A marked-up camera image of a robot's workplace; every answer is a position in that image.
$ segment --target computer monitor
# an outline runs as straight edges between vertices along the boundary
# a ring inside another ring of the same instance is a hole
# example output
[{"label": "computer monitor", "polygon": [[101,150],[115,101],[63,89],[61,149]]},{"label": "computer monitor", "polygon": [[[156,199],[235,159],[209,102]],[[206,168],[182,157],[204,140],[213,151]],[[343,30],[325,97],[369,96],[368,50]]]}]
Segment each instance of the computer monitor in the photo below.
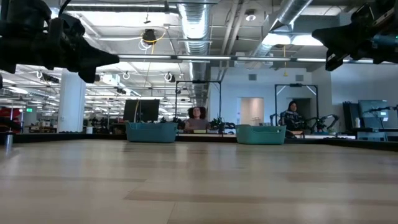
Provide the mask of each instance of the computer monitor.
[{"label": "computer monitor", "polygon": [[385,118],[388,119],[388,110],[369,112],[372,109],[388,107],[387,100],[359,100],[359,115],[362,118]]},{"label": "computer monitor", "polygon": [[157,121],[160,100],[126,100],[123,120],[134,121],[134,112],[136,111],[137,104],[137,122]]}]

